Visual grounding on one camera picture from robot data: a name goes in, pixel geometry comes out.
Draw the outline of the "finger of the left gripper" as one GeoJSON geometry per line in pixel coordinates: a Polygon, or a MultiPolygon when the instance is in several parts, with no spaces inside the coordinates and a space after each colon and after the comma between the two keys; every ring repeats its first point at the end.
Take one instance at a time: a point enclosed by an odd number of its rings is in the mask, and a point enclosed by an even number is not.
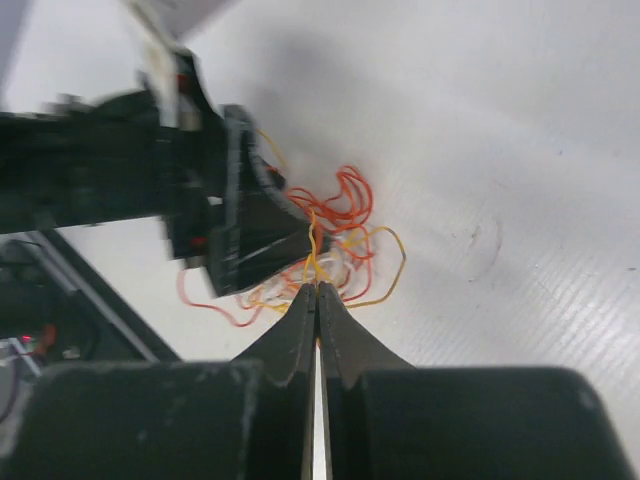
{"type": "Polygon", "coordinates": [[[310,223],[266,229],[217,229],[208,238],[207,275],[217,297],[241,293],[303,260],[311,252],[310,223]]]}

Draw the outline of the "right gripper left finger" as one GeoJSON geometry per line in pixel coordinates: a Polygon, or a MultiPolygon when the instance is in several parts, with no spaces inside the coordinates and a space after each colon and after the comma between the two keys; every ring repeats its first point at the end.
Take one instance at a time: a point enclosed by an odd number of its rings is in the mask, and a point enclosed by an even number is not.
{"type": "Polygon", "coordinates": [[[234,361],[260,371],[247,407],[247,479],[311,479],[316,288],[305,284],[284,316],[234,361]]]}

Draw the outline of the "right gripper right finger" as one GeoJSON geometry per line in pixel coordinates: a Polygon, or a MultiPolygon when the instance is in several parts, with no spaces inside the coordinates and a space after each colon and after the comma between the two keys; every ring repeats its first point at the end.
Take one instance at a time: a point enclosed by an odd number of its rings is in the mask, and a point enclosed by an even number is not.
{"type": "Polygon", "coordinates": [[[331,479],[370,479],[367,415],[359,381],[369,371],[411,370],[348,311],[336,288],[317,289],[325,458],[331,479]]]}

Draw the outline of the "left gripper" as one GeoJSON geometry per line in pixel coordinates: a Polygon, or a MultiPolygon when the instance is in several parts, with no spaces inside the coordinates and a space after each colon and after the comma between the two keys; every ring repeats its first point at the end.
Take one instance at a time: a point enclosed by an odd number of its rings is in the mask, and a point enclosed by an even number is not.
{"type": "Polygon", "coordinates": [[[209,199],[223,195],[226,170],[230,225],[309,224],[258,154],[248,111],[223,106],[226,134],[195,55],[174,58],[182,116],[175,128],[162,125],[148,80],[96,104],[70,96],[47,113],[2,112],[2,233],[157,216],[174,258],[203,257],[220,221],[209,199]]]}

